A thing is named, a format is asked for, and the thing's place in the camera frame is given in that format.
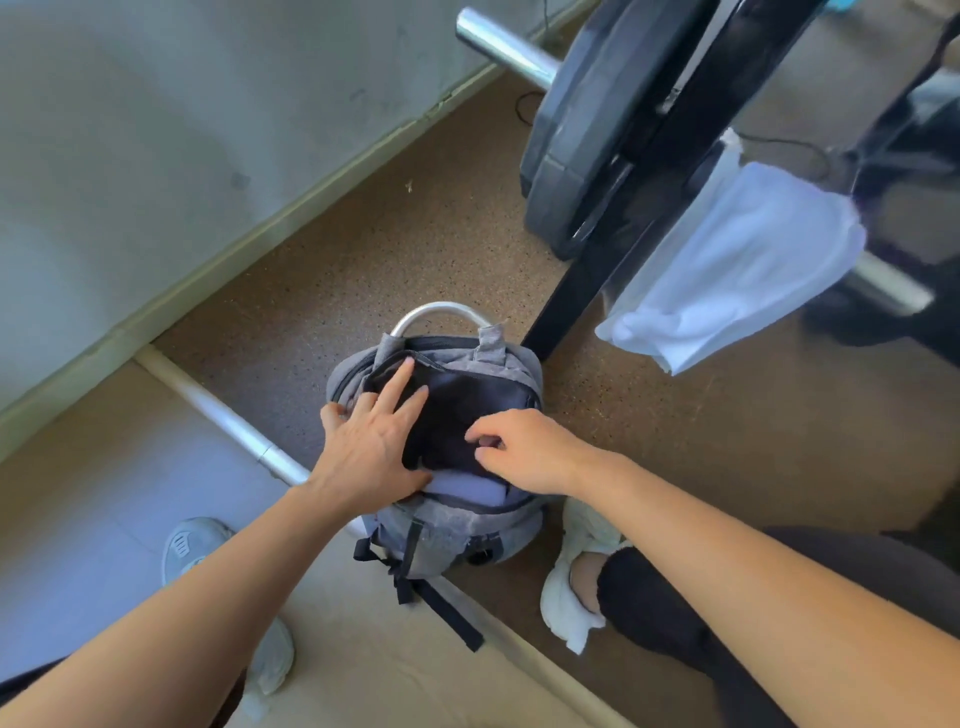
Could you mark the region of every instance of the backpack handle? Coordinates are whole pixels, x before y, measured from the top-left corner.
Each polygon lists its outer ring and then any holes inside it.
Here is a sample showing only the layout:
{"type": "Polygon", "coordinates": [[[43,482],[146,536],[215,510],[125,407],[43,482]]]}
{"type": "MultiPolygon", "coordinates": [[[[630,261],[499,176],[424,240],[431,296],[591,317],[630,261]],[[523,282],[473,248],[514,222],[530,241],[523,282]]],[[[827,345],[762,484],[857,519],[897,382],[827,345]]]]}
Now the backpack handle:
{"type": "Polygon", "coordinates": [[[414,308],[414,310],[397,322],[394,330],[390,332],[390,335],[395,338],[400,338],[411,324],[431,313],[452,313],[454,316],[472,321],[480,328],[493,326],[493,324],[487,320],[486,316],[470,308],[468,305],[455,303],[453,301],[434,301],[433,303],[425,303],[424,305],[414,308]]]}

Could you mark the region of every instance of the hand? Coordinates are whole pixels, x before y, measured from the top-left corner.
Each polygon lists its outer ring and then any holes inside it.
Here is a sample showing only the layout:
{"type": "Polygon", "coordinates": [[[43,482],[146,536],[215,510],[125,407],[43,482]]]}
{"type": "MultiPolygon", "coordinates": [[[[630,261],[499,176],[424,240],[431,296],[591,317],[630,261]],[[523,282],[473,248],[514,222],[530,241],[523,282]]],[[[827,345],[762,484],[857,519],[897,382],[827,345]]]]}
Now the hand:
{"type": "Polygon", "coordinates": [[[430,473],[408,471],[400,462],[428,394],[421,387],[396,409],[413,371],[414,360],[407,359],[379,395],[360,395],[348,420],[335,402],[320,411],[326,446],[308,484],[334,494],[351,518],[375,513],[430,482],[430,473]]]}
{"type": "Polygon", "coordinates": [[[470,442],[483,446],[488,438],[500,444],[477,448],[480,465],[531,493],[576,497],[608,454],[536,409],[481,417],[467,430],[470,442]]]}

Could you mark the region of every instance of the white wall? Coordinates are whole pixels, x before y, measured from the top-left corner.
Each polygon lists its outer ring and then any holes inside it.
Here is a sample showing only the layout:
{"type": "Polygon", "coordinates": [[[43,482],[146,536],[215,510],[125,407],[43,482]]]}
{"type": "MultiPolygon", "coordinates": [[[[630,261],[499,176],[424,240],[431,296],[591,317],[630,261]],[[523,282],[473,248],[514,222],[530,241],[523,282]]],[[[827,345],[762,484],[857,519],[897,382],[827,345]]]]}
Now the white wall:
{"type": "Polygon", "coordinates": [[[0,0],[0,410],[475,72],[463,2],[0,0]]]}

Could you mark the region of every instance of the backpack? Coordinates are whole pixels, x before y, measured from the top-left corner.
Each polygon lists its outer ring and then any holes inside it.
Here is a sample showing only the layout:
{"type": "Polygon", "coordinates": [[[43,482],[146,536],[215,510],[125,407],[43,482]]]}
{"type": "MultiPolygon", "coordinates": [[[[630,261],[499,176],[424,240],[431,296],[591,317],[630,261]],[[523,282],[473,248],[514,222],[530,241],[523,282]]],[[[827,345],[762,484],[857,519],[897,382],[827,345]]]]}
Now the backpack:
{"type": "Polygon", "coordinates": [[[425,579],[461,563],[504,561],[540,532],[549,498],[484,471],[464,434],[484,415],[542,409],[543,374],[533,352],[504,341],[502,325],[460,303],[428,303],[404,316],[378,346],[341,362],[327,381],[327,399],[350,411],[360,394],[381,391],[408,356],[416,364],[400,402],[423,384],[430,396],[407,438],[403,464],[425,467],[434,480],[422,492],[365,515],[367,538],[357,543],[354,558],[390,567],[401,604],[420,595],[476,651],[483,637],[425,579]],[[404,336],[411,324],[434,313],[471,320],[477,336],[404,336]],[[371,546],[381,546],[386,558],[371,546]]]}

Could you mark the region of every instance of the black cable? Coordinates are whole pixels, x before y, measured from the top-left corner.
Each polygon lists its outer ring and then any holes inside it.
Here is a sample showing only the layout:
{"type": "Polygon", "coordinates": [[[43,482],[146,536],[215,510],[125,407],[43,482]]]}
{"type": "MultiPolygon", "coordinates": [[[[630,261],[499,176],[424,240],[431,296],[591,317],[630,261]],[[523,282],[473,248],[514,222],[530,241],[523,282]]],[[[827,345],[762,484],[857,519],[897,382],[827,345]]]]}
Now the black cable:
{"type": "Polygon", "coordinates": [[[802,141],[801,139],[785,139],[779,136],[759,136],[757,134],[743,133],[740,131],[737,131],[736,134],[741,139],[746,139],[747,141],[752,141],[756,144],[784,144],[793,147],[803,147],[804,149],[809,149],[811,152],[814,152],[823,163],[823,171],[810,180],[811,182],[822,182],[833,172],[833,162],[830,159],[830,155],[827,150],[821,146],[818,146],[817,144],[814,144],[812,141],[802,141]]]}
{"type": "Polygon", "coordinates": [[[520,111],[520,104],[522,104],[526,99],[532,99],[535,96],[542,100],[544,93],[543,91],[527,91],[526,93],[521,93],[519,96],[517,96],[516,101],[514,102],[514,113],[516,114],[516,118],[528,127],[532,127],[534,123],[531,119],[528,119],[526,116],[524,116],[522,111],[520,111]]]}

